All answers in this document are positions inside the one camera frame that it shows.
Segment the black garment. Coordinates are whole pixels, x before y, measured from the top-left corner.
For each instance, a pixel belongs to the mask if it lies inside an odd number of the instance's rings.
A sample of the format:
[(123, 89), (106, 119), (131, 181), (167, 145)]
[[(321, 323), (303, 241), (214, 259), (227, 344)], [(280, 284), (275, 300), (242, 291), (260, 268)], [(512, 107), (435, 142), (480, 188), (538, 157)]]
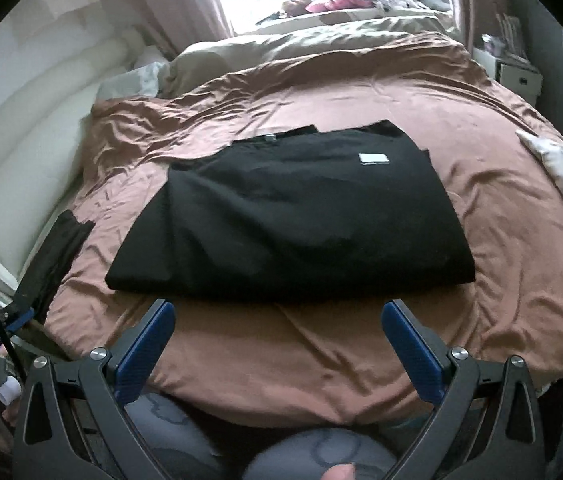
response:
[(472, 283), (475, 260), (427, 151), (376, 122), (172, 162), (105, 281), (237, 304), (382, 299)]

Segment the grey patterned trousers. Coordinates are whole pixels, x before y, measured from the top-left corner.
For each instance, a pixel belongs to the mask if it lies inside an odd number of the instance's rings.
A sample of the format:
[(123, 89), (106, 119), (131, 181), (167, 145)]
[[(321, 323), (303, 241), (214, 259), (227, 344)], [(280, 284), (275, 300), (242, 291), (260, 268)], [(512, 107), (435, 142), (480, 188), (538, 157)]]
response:
[(381, 479), (426, 422), (247, 427), (153, 391), (125, 412), (174, 479)]

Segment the brown bed blanket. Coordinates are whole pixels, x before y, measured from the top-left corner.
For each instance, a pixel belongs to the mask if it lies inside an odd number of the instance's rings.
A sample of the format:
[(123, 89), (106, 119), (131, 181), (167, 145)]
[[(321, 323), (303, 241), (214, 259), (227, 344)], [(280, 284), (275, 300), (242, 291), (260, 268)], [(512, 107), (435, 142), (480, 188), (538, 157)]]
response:
[[(523, 99), (438, 32), (384, 48), (265, 63), (174, 100), (96, 103), (72, 210), (94, 229), (45, 326), (72, 356), (112, 344), (150, 299), (105, 283), (114, 254), (177, 158), (312, 125), (387, 119), (427, 150), (475, 257), (477, 278), (408, 299), (423, 324), (480, 359), (517, 354), (536, 387), (563, 378), (563, 199), (518, 131), (558, 140)], [(179, 302), (152, 385), (251, 427), (367, 425), (425, 411), (380, 327), (381, 305)]]

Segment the black cloth strip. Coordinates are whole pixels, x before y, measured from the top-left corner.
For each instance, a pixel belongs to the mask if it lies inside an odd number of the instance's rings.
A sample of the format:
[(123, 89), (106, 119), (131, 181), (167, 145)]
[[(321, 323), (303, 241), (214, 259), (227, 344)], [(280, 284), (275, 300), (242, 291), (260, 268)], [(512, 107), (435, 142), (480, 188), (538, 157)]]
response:
[(32, 310), (39, 323), (45, 322), (62, 280), (94, 226), (93, 221), (79, 222), (70, 210), (65, 210), (34, 254), (14, 300), (18, 307)]

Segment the white padded headboard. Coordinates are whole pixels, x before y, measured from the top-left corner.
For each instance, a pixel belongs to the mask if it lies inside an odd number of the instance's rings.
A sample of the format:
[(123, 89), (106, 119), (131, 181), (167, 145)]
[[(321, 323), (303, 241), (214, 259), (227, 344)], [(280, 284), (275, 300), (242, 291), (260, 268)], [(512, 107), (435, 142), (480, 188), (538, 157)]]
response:
[(44, 226), (70, 193), (100, 84), (146, 44), (134, 28), (49, 68), (0, 106), (0, 289), (17, 286)]

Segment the beige duvet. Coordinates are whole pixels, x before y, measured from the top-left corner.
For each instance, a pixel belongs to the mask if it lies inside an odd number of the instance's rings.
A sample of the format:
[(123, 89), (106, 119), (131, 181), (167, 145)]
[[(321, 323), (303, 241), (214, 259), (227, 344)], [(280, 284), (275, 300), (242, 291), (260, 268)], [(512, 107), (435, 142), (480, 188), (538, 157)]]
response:
[(332, 51), (373, 49), (421, 32), (460, 38), (457, 27), (444, 25), (438, 16), (415, 14), (198, 42), (161, 70), (160, 96), (173, 99), (212, 79), (265, 63)]

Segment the pink curtain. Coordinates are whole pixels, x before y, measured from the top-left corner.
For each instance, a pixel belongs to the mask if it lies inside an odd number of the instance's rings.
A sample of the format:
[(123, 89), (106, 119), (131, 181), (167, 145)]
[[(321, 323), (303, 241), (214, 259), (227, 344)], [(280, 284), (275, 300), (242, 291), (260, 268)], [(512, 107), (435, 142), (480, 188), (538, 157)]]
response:
[(175, 52), (234, 36), (220, 0), (144, 0), (159, 32)]

